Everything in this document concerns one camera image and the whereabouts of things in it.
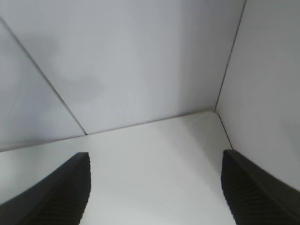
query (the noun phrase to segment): black object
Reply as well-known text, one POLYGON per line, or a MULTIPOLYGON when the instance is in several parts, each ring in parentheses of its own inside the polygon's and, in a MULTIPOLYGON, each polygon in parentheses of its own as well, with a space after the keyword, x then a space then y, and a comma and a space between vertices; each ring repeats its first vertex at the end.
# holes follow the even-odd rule
POLYGON ((237 225, 300 225, 300 192, 235 150, 225 150, 222 189, 237 225))
POLYGON ((89 154, 77 153, 38 184, 0 205, 0 225, 78 225, 90 190, 89 154))

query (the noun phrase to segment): white floor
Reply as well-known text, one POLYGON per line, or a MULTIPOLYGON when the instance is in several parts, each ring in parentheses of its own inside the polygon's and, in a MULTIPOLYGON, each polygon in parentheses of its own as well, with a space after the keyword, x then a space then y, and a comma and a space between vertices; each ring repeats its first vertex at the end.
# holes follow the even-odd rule
POLYGON ((218 116, 202 112, 0 153, 0 203, 73 154, 91 158, 92 191, 82 225, 233 225, 222 194, 218 116))

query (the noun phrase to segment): white wall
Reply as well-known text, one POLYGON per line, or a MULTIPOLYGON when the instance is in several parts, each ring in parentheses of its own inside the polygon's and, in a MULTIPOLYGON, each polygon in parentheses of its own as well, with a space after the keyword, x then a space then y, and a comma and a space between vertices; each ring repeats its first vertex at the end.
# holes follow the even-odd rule
POLYGON ((212 109, 244 0, 1 0, 87 133, 212 109))
POLYGON ((217 111, 234 148, 300 190, 300 1, 247 1, 217 111))
POLYGON ((83 135, 0 23, 0 151, 83 135))

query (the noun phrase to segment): wall seam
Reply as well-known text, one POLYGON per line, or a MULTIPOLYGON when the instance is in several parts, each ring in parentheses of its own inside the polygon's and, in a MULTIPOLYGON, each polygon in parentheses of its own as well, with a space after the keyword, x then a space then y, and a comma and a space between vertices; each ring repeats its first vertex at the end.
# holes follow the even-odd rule
POLYGON ((235 35, 234 35, 233 43, 232 43, 231 50, 230 50, 230 53, 229 53, 229 57, 228 57, 228 60, 227 60, 227 64, 226 64, 225 72, 224 72, 224 75, 223 75, 223 79, 222 79, 220 91, 219 91, 219 94, 218 94, 218 97, 217 97, 217 101, 216 101, 214 112, 216 112, 216 110, 217 110, 218 102, 219 102, 219 99, 220 99, 220 96, 221 96, 221 91, 222 91, 222 88, 223 88, 223 85, 224 85, 224 80, 225 80, 225 77, 226 77, 226 74, 227 74, 227 70, 228 70, 228 66, 229 66, 229 63, 230 63, 231 55, 233 53, 233 48, 234 48, 234 45, 235 45, 235 41, 236 41, 236 38, 237 38, 238 33, 239 33, 240 23, 242 21, 242 17, 243 17, 243 14, 244 14, 246 3, 247 3, 247 0, 244 1, 242 12, 240 14, 239 23, 238 23, 238 26, 237 26, 237 29, 236 29, 236 32, 235 32, 235 35))
POLYGON ((58 91, 54 88, 54 86, 51 84, 51 82, 49 81, 49 79, 46 77, 46 75, 43 72, 43 70, 41 69, 41 67, 35 62, 35 60, 33 59, 33 57, 30 55, 30 53, 27 51, 27 49, 21 43, 21 41, 19 40, 19 38, 17 37, 17 35, 13 32, 13 30, 10 28, 10 26, 2 18, 2 16, 0 16, 0 23, 3 24, 3 26, 5 27, 5 29, 7 29, 7 31, 9 32, 9 34, 11 35, 11 37, 14 39, 14 41, 17 43, 17 45, 19 45, 19 47, 25 53, 25 55, 27 56, 27 58, 30 60, 30 62, 33 64, 33 66, 38 71, 38 73, 42 76, 43 80, 46 82, 46 84, 50 87, 50 89, 53 91, 53 93, 56 95, 56 97, 59 99, 59 101, 65 107, 65 109, 70 114, 70 116, 73 118, 73 120, 75 121, 75 123, 79 126, 79 128, 81 129, 81 131, 83 132, 83 134, 84 135, 88 135, 87 132, 84 130, 83 126, 78 121, 78 119, 72 113, 71 109, 68 107, 68 105, 66 104, 66 102, 62 99, 62 97, 60 96, 60 94, 58 93, 58 91))

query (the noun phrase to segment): white surface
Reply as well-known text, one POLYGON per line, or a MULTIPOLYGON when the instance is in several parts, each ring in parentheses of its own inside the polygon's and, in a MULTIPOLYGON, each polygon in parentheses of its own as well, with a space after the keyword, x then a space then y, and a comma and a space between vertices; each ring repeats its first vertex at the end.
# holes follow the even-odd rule
POLYGON ((0 151, 83 135, 0 24, 0 151))
POLYGON ((218 116, 204 112, 3 152, 0 203, 87 151, 92 191, 82 225, 233 225, 220 182, 228 148, 218 116))
POLYGON ((244 0, 1 0, 88 133, 213 108, 244 0))
POLYGON ((300 1, 249 0, 218 112, 239 152, 300 190, 300 1))

